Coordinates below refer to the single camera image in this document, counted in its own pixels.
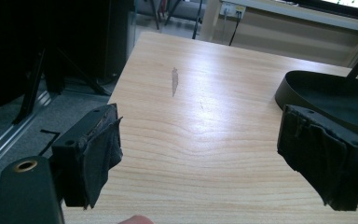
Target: white desk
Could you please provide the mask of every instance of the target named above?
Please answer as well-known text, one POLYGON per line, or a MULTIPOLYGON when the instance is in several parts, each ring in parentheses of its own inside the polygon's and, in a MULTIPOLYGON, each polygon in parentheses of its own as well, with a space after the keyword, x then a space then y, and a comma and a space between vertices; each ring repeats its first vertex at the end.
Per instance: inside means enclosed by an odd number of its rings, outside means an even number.
POLYGON ((272 0, 224 0, 224 2, 266 10, 301 20, 316 21, 327 25, 358 31, 358 20, 356 19, 310 10, 303 7, 294 7, 272 0))
MULTIPOLYGON (((227 0, 246 6, 233 46, 352 67, 358 59, 358 20, 271 0, 227 0)), ((208 3, 200 39, 228 45, 235 21, 219 15, 221 1, 208 3)))

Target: table mark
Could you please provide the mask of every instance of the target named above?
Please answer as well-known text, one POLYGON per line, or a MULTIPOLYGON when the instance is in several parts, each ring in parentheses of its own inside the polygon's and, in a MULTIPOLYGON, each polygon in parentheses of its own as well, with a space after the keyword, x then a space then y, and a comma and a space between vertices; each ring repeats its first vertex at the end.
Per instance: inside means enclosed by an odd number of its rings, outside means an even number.
POLYGON ((179 74, 177 73, 177 69, 174 67, 172 70, 172 97, 175 96, 176 89, 179 84, 179 74))

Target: fingertip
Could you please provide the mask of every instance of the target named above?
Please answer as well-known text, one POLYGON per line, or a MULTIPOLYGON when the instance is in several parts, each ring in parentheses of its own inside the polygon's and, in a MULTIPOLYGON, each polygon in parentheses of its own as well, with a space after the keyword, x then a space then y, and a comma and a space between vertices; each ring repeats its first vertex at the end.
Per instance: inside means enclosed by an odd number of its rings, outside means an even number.
POLYGON ((136 215, 119 224, 154 224, 148 217, 136 215))

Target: wood grain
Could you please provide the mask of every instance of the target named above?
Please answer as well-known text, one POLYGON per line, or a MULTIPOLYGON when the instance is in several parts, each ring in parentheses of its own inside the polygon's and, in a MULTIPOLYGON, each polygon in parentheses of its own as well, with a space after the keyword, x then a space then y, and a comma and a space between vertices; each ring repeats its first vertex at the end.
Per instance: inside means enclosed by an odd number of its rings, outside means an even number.
POLYGON ((143 33, 109 103, 123 116, 123 161, 92 210, 67 223, 358 223, 324 206, 277 153, 285 73, 348 69, 143 33), (179 78, 172 96, 172 70, 179 78))

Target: black chair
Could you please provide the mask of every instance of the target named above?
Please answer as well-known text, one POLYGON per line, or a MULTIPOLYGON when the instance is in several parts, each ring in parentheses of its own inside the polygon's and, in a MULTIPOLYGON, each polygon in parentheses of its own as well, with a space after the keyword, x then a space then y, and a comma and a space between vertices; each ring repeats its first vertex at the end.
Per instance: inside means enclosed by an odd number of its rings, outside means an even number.
POLYGON ((196 24, 194 26, 192 38, 195 39, 199 23, 202 23, 202 18, 205 14, 205 8, 206 0, 171 0, 168 4, 169 15, 165 21, 165 25, 168 24, 171 17, 194 21, 196 24))
POLYGON ((137 13, 152 16, 156 20, 156 27, 159 30, 158 23, 161 21, 159 9, 161 8, 161 0, 137 0, 137 13))

